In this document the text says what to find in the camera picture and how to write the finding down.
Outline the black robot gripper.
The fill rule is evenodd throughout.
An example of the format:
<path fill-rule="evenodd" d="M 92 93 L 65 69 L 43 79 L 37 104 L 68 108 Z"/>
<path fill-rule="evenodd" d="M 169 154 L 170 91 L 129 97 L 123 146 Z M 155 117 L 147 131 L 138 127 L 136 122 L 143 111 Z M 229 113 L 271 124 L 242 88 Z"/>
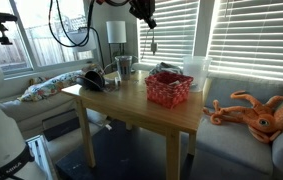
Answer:
<path fill-rule="evenodd" d="M 146 20 L 148 27 L 154 29 L 157 24 L 151 19 L 155 12 L 155 0 L 130 0 L 129 12 L 138 19 Z"/>

